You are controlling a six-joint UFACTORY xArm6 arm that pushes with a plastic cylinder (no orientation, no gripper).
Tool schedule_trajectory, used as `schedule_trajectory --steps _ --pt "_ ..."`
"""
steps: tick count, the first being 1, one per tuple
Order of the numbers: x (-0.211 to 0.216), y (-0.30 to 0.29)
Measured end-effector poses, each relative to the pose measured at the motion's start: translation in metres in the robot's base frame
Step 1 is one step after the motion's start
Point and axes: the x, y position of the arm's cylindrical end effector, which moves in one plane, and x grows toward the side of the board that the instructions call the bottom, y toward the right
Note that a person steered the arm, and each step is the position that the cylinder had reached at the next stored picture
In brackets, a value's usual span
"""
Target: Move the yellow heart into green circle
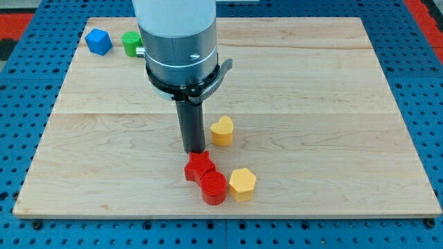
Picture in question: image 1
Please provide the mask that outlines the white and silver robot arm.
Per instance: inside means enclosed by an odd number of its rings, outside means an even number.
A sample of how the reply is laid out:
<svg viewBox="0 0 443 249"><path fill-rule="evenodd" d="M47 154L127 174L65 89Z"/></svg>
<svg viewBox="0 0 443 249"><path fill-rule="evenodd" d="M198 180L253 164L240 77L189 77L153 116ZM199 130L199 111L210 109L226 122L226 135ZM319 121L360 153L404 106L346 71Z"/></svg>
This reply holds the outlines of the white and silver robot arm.
<svg viewBox="0 0 443 249"><path fill-rule="evenodd" d="M133 0L148 78L173 100L218 73L215 0Z"/></svg>

